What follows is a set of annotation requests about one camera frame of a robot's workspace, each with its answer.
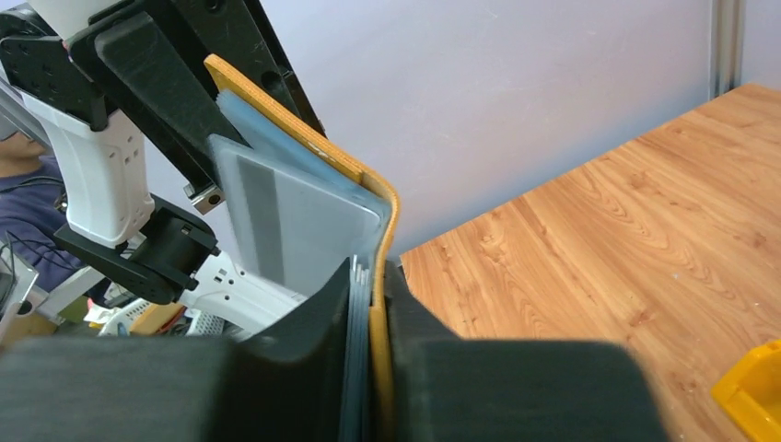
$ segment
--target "metal bracket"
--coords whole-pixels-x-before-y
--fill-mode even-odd
[[[711,5],[711,99],[740,84],[745,3],[745,0],[713,0]]]

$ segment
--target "wood grain surface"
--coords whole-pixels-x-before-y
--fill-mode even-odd
[[[740,87],[402,263],[461,336],[621,343],[673,440],[745,440],[709,391],[781,338],[781,92]]]

